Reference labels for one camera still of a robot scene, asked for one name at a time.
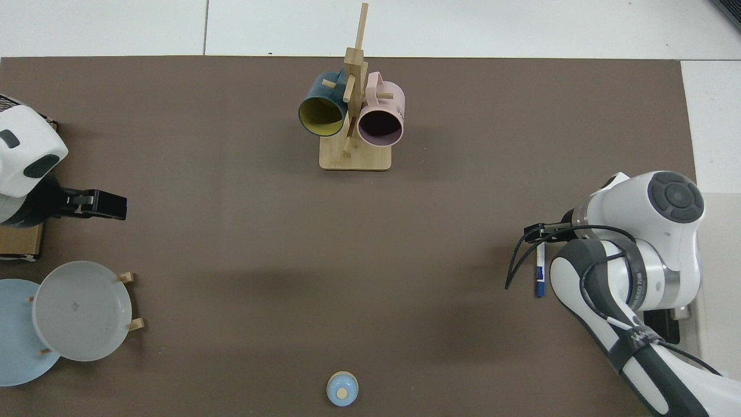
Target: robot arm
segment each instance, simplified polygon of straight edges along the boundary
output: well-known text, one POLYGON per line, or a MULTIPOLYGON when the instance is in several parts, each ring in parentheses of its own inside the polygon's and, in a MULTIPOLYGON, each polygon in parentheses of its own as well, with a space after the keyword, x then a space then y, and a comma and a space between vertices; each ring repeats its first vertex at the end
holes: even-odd
POLYGON ((49 174, 67 147, 44 117, 0 96, 0 225, 31 227, 48 217, 126 218, 126 199, 62 188, 49 174))
POLYGON ((551 285, 655 416, 741 416, 740 382, 679 359, 635 314, 695 297, 703 212, 702 195, 681 175, 618 174, 556 227, 633 235, 574 230, 551 264, 551 285))

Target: brown tabletop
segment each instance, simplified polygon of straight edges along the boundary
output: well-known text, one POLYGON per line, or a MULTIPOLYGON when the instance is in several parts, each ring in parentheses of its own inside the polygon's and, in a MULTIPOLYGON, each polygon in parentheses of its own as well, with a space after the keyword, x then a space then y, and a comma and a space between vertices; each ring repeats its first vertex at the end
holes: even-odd
POLYGON ((62 185, 129 211, 47 221, 41 259, 0 276, 133 271, 147 327, 0 389, 0 416, 647 414, 551 289, 533 298, 532 262, 503 286, 522 228, 615 172, 694 177, 679 62, 369 62, 407 97, 386 172, 323 171, 298 121, 340 58, 3 58, 1 92, 59 121, 62 185))

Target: light blue plate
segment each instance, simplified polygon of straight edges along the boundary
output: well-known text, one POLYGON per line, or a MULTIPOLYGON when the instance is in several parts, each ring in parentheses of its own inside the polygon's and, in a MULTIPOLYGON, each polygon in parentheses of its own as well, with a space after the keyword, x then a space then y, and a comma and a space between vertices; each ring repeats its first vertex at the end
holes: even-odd
POLYGON ((26 280, 0 280, 0 387, 25 384, 44 375, 59 359, 49 352, 38 356, 47 347, 33 328, 31 310, 39 289, 37 283, 26 280))

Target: wooden base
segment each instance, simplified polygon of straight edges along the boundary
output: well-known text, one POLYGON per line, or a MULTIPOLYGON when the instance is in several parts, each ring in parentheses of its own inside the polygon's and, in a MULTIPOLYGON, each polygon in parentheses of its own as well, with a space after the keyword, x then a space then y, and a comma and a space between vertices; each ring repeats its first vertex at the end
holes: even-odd
POLYGON ((348 142, 349 119, 345 118, 338 134, 319 138, 319 166, 335 171, 386 171, 391 168, 390 146, 369 145, 357 132, 348 142))

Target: mug handle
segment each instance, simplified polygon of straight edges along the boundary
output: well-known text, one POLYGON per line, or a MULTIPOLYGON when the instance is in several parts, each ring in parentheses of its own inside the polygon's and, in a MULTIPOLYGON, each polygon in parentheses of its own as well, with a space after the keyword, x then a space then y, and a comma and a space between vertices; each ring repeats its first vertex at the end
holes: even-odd
POLYGON ((379 105, 378 97, 376 96, 376 89, 381 84, 383 84, 383 79, 381 78, 380 72, 376 71, 368 74, 368 84, 365 86, 365 101, 368 105, 379 105))

